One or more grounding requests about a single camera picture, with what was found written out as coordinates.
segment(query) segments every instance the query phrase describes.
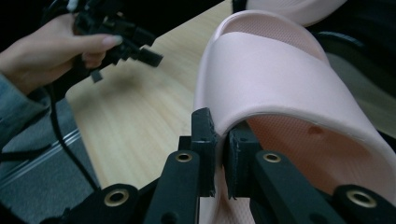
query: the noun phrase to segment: fingers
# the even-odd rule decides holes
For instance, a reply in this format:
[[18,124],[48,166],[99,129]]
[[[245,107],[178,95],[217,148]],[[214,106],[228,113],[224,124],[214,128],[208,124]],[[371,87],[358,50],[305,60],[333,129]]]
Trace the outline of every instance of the fingers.
[[119,35],[80,35],[75,36],[72,48],[76,54],[82,52],[100,53],[122,43]]
[[98,67],[102,60],[105,58],[106,53],[83,53],[82,61],[85,63],[85,67],[87,68],[95,68]]

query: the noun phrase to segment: black wire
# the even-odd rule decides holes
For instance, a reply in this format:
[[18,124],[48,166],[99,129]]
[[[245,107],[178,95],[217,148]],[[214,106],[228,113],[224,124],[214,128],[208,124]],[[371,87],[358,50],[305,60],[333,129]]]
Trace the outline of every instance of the black wire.
[[73,163],[77,166],[77,168],[82,172],[82,174],[84,175],[85,179],[90,184],[93,191],[99,190],[100,187],[98,187],[96,185],[96,183],[93,181],[91,175],[88,173],[88,171],[85,169],[85,167],[82,165],[82,163],[78,160],[78,158],[73,154],[73,152],[70,150],[70,148],[65,143],[64,138],[62,136],[61,128],[59,126],[58,115],[56,112],[56,99],[55,99],[53,86],[51,84],[49,84],[46,86],[46,89],[49,92],[50,109],[51,109],[49,115],[50,115],[52,128],[53,128],[56,138],[58,139],[59,143],[61,144],[62,148],[64,149],[64,152],[66,152],[67,156],[69,156],[69,158],[73,161]]

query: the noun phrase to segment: gray fabric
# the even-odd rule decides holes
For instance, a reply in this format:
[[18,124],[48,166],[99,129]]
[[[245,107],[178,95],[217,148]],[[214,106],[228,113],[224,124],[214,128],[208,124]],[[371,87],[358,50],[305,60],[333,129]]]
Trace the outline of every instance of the gray fabric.
[[0,148],[34,117],[49,109],[50,98],[44,90],[38,89],[26,97],[0,74]]
[[[70,148],[96,181],[65,99],[56,104],[63,137],[76,133]],[[92,188],[77,166],[57,144],[50,120],[50,98],[44,90],[25,97],[0,74],[0,148],[21,152],[52,146],[32,161],[0,163],[0,203],[27,223],[61,215],[81,203]]]

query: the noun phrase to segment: pink slide sandal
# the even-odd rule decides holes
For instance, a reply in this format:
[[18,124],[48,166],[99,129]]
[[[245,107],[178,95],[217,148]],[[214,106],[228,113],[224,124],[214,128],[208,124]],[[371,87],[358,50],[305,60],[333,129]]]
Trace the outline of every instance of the pink slide sandal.
[[305,28],[273,12],[234,13],[206,46],[194,110],[208,107],[218,136],[215,198],[200,223],[253,223],[248,199],[228,199],[227,133],[246,121],[262,148],[286,155],[317,189],[370,189],[396,204],[396,155],[363,114]]
[[264,10],[309,26],[332,14],[347,0],[247,0],[246,10]]

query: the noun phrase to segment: black mechanical part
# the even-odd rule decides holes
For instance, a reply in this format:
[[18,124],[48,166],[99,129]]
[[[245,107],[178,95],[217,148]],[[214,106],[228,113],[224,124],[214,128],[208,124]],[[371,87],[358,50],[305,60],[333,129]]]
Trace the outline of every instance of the black mechanical part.
[[112,185],[94,192],[73,209],[65,209],[61,217],[48,218],[41,224],[131,223],[138,196],[133,186]]
[[198,223],[199,166],[193,151],[169,155],[144,223]]
[[230,130],[223,153],[229,198],[250,197],[254,180],[251,164],[260,150],[259,140],[245,121]]
[[377,193],[356,185],[335,189],[332,205],[348,223],[396,223],[396,208]]
[[209,108],[201,108],[191,115],[191,150],[201,158],[200,196],[214,197],[217,137]]
[[253,174],[279,224],[345,223],[282,154],[269,150],[256,153]]

